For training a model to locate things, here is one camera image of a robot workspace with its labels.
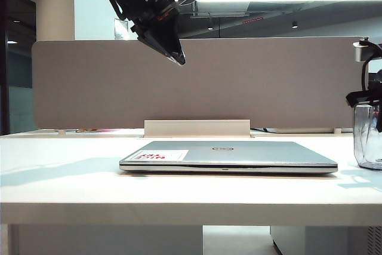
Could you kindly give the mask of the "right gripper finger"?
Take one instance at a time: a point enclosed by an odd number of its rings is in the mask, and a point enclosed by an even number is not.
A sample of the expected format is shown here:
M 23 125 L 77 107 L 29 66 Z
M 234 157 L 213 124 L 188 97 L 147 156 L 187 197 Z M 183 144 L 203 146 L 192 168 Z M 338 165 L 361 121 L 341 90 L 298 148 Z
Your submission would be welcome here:
M 382 132 L 382 113 L 381 113 L 381 107 L 376 107 L 374 111 L 374 116 L 376 119 L 375 129 L 378 132 Z
M 346 96 L 350 107 L 358 105 L 379 105 L 381 103 L 381 89 L 354 91 Z

